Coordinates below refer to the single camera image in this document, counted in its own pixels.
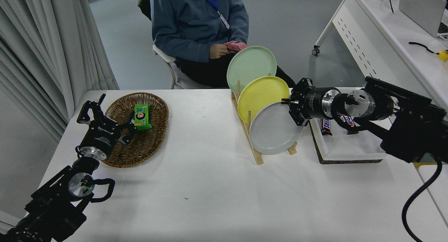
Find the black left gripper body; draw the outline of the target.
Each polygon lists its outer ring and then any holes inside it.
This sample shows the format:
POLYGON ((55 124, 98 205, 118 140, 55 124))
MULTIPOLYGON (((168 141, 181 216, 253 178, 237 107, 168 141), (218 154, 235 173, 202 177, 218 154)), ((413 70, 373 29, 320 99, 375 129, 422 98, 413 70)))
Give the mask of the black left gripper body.
POLYGON ((117 122, 109 118, 95 119, 90 122, 89 129, 80 143, 80 151, 94 148, 110 155, 117 140, 121 137, 117 122))

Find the person's right hand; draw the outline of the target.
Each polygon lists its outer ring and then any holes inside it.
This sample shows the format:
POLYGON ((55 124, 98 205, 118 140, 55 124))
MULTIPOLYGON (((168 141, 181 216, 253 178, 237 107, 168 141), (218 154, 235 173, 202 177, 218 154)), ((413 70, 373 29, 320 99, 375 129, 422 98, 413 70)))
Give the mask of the person's right hand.
POLYGON ((229 53, 226 43, 212 44, 210 46, 209 58, 210 60, 216 60, 229 53))

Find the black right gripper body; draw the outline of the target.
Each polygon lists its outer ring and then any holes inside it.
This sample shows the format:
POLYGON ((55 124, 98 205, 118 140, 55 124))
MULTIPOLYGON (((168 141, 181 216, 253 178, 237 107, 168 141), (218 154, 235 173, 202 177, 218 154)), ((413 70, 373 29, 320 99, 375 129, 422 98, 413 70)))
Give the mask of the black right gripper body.
POLYGON ((308 118, 324 118, 323 95, 324 88, 313 88, 307 93, 304 109, 308 114, 308 118))

